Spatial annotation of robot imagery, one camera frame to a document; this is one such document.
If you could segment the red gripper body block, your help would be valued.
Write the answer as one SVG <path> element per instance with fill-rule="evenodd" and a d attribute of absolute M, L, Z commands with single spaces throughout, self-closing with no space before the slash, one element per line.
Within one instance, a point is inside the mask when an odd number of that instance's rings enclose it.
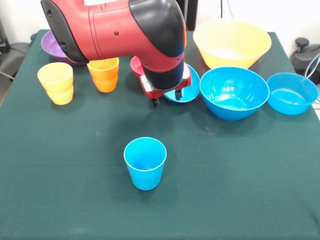
<path fill-rule="evenodd" d="M 159 98 L 163 96 L 165 93 L 170 91 L 173 91 L 175 94 L 175 90 L 186 88 L 190 86 L 192 83 L 191 69 L 190 69 L 190 66 L 186 63 L 184 64 L 182 82 L 179 83 L 175 88 L 172 88 L 169 90 L 158 90 L 155 87 L 153 87 L 150 81 L 147 79 L 141 63 L 139 64 L 139 71 L 140 71 L 139 81 L 140 81 L 142 90 L 144 91 L 145 95 L 151 100 L 155 98 Z"/>

